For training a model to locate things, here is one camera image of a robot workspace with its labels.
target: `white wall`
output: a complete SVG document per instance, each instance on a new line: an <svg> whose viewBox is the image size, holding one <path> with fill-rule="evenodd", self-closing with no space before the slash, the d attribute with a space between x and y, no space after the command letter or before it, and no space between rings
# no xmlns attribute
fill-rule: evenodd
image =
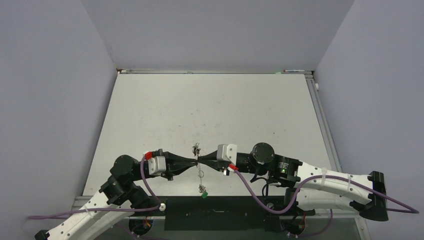
<svg viewBox="0 0 424 240"><path fill-rule="evenodd" d="M387 194L421 212L423 13L422 0L356 0L315 72L343 171L385 173ZM373 240L424 236L422 214L368 226Z"/></svg>
<svg viewBox="0 0 424 240"><path fill-rule="evenodd" d="M116 70L79 0L0 3L0 235L34 239L81 194Z"/></svg>
<svg viewBox="0 0 424 240"><path fill-rule="evenodd" d="M314 70L354 0L82 0L124 69Z"/></svg>

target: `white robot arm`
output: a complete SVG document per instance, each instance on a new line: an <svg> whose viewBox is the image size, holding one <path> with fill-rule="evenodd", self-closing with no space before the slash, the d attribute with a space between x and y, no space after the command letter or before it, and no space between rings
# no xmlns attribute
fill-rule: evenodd
<svg viewBox="0 0 424 240"><path fill-rule="evenodd" d="M197 159L181 157L159 149L146 153L142 161L144 160L148 164L128 155L118 157L110 170L111 176L107 182L78 213L53 229L38 232L35 239L93 240L134 212L143 212L145 209L159 210L161 204L161 210L164 210L163 203L152 200L134 181L158 176L173 180L174 176L198 164L207 165L223 172L224 175L234 171L239 176L240 173L254 174L251 182L254 182L257 176L267 175L268 184L279 184L279 187L286 188L286 208L296 208L300 211L340 209L359 213L370 220L388 220L386 200L373 194L386 193L382 173L373 171L368 175L352 175L319 168L297 159L277 155L266 143L256 144L251 153L238 153L236 145L222 144L218 146L217 151ZM370 190L359 187L358 184L351 184L351 181ZM247 182L244 183L254 195ZM297 196L293 195L295 191L298 191Z"/></svg>

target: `black panel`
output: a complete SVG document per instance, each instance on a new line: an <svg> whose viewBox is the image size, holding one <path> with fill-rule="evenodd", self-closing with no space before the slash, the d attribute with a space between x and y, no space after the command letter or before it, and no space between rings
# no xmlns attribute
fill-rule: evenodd
<svg viewBox="0 0 424 240"><path fill-rule="evenodd" d="M265 216L251 196L167 197L165 231L263 229Z"/></svg>

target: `white table surface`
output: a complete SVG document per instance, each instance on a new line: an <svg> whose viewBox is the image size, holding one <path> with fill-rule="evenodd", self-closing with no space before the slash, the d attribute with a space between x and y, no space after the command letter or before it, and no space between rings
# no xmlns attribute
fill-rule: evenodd
<svg viewBox="0 0 424 240"><path fill-rule="evenodd" d="M83 195L100 189L120 155L140 160L144 152L162 148L193 157L195 143L202 155L219 144L237 144L239 152L250 153L260 142L276 154L331 169L304 75L119 74ZM249 194L237 175L201 169L209 196ZM200 195L196 167L174 181L147 181L158 196ZM142 181L136 184L144 188ZM251 186L260 195L264 184L258 180ZM271 195L284 193L270 188Z"/></svg>

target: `red connector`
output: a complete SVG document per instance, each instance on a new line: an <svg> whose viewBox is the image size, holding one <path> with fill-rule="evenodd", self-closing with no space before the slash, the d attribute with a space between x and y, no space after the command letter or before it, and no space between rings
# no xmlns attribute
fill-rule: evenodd
<svg viewBox="0 0 424 240"><path fill-rule="evenodd" d="M149 160L149 159L151 159L151 158L153 157L153 154L152 154L152 152L151 152L151 151L149 151L149 152L147 152L144 156L145 156L145 159L146 159L146 161L147 161L147 160Z"/></svg>
<svg viewBox="0 0 424 240"><path fill-rule="evenodd" d="M234 170L234 171L239 170L239 168L238 168L238 167L236 167L236 166L234 166L233 164L230 164L228 167L229 167L230 169Z"/></svg>

